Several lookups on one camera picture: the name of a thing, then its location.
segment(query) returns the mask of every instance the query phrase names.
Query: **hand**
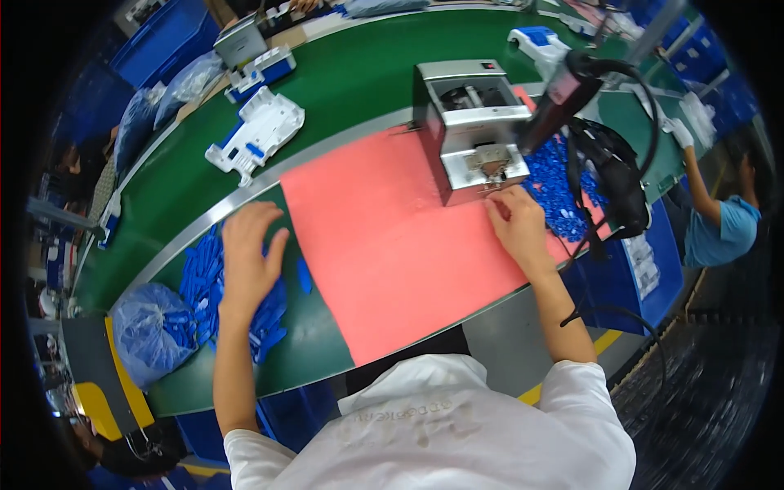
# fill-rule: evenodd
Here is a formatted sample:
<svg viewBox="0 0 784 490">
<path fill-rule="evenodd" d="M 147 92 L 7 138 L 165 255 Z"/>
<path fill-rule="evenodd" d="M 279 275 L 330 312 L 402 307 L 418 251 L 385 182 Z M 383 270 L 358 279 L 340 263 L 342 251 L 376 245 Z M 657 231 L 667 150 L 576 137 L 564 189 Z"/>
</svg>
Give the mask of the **hand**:
<svg viewBox="0 0 784 490">
<path fill-rule="evenodd" d="M 291 0 L 289 3 L 289 10 L 293 12 L 308 13 L 315 9 L 318 5 L 318 0 Z"/>
<path fill-rule="evenodd" d="M 545 243 L 544 209 L 518 185 L 485 199 L 495 236 L 517 262 L 528 280 L 555 271 Z"/>
<path fill-rule="evenodd" d="M 223 300 L 219 306 L 222 319 L 232 316 L 250 326 L 259 304 L 280 277 L 289 230 L 281 228 L 272 237 L 266 259 L 261 247 L 267 228 L 281 216 L 283 212 L 273 202 L 254 201 L 226 220 L 222 232 Z"/>
<path fill-rule="evenodd" d="M 688 147 L 693 147 L 694 137 L 686 128 L 684 122 L 678 118 L 673 119 L 672 122 L 673 122 L 673 136 L 675 136 L 675 140 L 678 142 L 681 148 L 685 150 Z"/>
</svg>

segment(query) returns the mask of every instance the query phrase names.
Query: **white plastic part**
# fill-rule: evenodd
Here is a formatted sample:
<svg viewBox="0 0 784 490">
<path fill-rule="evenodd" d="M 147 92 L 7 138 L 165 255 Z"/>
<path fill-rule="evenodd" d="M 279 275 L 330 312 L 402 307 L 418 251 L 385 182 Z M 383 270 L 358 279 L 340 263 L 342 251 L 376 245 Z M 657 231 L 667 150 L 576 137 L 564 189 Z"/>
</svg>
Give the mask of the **white plastic part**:
<svg viewBox="0 0 784 490">
<path fill-rule="evenodd" d="M 687 93 L 680 105 L 702 147 L 711 148 L 716 138 L 716 126 L 712 123 L 716 115 L 713 106 L 703 104 L 694 92 Z"/>
<path fill-rule="evenodd" d="M 642 108 L 645 109 L 645 114 L 647 114 L 649 118 L 653 119 L 651 104 L 648 102 L 648 98 L 645 96 L 645 91 L 643 90 L 642 85 L 639 83 L 622 83 L 619 89 L 628 89 L 634 92 L 634 95 L 636 95 L 640 101 L 640 105 L 642 105 Z M 655 96 L 654 102 L 656 102 L 656 111 L 659 113 L 659 128 L 661 128 L 663 132 L 672 132 L 673 123 L 670 121 L 670 118 L 667 117 L 667 114 L 664 114 L 664 110 L 662 109 L 662 106 L 659 105 L 659 101 L 656 100 Z"/>
<path fill-rule="evenodd" d="M 226 89 L 224 95 L 231 103 L 237 103 L 234 98 L 234 91 L 244 93 L 259 83 L 263 83 L 269 75 L 269 73 L 265 74 L 264 71 L 280 61 L 286 62 L 289 71 L 296 68 L 296 61 L 294 61 L 289 45 L 272 48 L 254 61 L 246 64 L 241 70 L 229 73 L 231 87 Z"/>
<path fill-rule="evenodd" d="M 594 26 L 592 23 L 588 22 L 587 20 L 568 16 L 565 13 L 559 14 L 558 19 L 560 19 L 561 22 L 566 24 L 566 26 L 570 30 L 572 30 L 572 32 L 576 32 L 577 34 L 583 34 L 591 38 L 596 35 L 596 31 L 598 30 L 598 27 Z"/>
<path fill-rule="evenodd" d="M 120 213 L 122 212 L 122 207 L 120 205 L 121 199 L 120 190 L 115 190 L 111 195 L 111 199 L 109 199 L 109 203 L 103 210 L 103 214 L 100 216 L 98 224 L 103 228 L 105 236 L 103 237 L 103 240 L 99 240 L 96 244 L 99 250 L 106 250 L 106 247 L 109 245 L 110 236 L 117 227 L 117 223 L 120 220 Z"/>
<path fill-rule="evenodd" d="M 555 64 L 566 56 L 567 51 L 572 49 L 561 42 L 558 34 L 547 35 L 545 39 L 550 45 L 537 46 L 519 27 L 509 31 L 509 35 L 506 36 L 508 42 L 517 41 L 519 50 L 534 60 L 534 63 L 539 61 L 545 64 Z"/>
<path fill-rule="evenodd" d="M 239 172 L 239 187 L 247 187 L 253 170 L 264 167 L 267 159 L 297 134 L 305 123 L 305 110 L 264 86 L 248 99 L 239 116 L 245 124 L 229 143 L 224 148 L 210 145 L 204 157 L 226 173 Z"/>
</svg>

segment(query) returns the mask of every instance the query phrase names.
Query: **pile of blue plastic parts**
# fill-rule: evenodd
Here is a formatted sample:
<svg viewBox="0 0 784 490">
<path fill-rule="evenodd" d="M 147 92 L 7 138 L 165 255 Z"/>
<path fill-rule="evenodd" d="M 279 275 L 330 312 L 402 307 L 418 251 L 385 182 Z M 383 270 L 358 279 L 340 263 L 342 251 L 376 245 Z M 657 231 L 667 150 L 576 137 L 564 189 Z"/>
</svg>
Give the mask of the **pile of blue plastic parts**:
<svg viewBox="0 0 784 490">
<path fill-rule="evenodd" d="M 267 255 L 266 246 L 263 246 L 262 254 Z M 185 255 L 180 295 L 193 308 L 195 320 L 195 326 L 190 323 L 185 335 L 193 330 L 192 338 L 198 345 L 207 343 L 215 350 L 213 338 L 218 335 L 218 304 L 223 298 L 223 241 L 218 235 L 218 226 L 214 225 L 195 248 L 186 249 Z M 285 312 L 285 285 L 283 279 L 278 278 L 251 320 L 249 342 L 255 364 L 264 362 L 269 349 L 285 337 L 286 330 L 281 328 Z"/>
<path fill-rule="evenodd" d="M 525 159 L 531 174 L 521 186 L 542 206 L 545 221 L 557 236 L 568 241 L 580 241 L 588 230 L 588 224 L 569 190 L 564 167 L 566 155 L 566 138 L 561 135 L 558 142 L 551 138 Z M 588 170 L 580 176 L 580 185 L 593 205 L 604 209 L 607 199 L 597 191 L 596 180 Z"/>
</svg>

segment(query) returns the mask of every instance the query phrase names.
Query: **white glove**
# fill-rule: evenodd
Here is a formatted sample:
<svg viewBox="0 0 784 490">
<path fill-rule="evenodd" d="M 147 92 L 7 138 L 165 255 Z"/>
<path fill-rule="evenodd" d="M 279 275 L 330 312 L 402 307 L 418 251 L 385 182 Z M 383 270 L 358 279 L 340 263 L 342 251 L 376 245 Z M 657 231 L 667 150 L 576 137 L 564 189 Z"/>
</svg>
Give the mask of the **white glove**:
<svg viewBox="0 0 784 490">
<path fill-rule="evenodd" d="M 673 123 L 673 136 L 675 136 L 675 140 L 681 146 L 681 148 L 686 149 L 688 147 L 694 146 L 694 137 L 691 135 L 684 122 L 678 118 L 672 120 Z"/>
</svg>

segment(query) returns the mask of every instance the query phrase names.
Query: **blue plastic bag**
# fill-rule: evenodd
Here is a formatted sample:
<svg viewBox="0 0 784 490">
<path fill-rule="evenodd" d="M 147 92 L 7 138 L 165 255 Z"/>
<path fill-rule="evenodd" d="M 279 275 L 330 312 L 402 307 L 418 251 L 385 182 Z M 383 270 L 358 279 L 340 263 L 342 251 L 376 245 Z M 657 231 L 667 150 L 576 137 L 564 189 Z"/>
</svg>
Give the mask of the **blue plastic bag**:
<svg viewBox="0 0 784 490">
<path fill-rule="evenodd" d="M 348 0 L 343 4 L 353 18 L 421 10 L 429 5 L 430 0 Z"/>
<path fill-rule="evenodd" d="M 142 284 L 126 293 L 111 311 L 114 346 L 131 380 L 142 391 L 177 369 L 193 354 L 193 311 L 164 285 Z M 167 328 L 183 331 L 176 339 Z"/>
<path fill-rule="evenodd" d="M 158 131 L 188 102 L 201 95 L 201 91 L 223 73 L 223 60 L 214 51 L 205 53 L 172 78 L 155 115 L 154 131 Z"/>
<path fill-rule="evenodd" d="M 139 89 L 125 108 L 114 142 L 114 169 L 119 176 L 129 169 L 152 134 L 158 104 L 166 87 Z"/>
</svg>

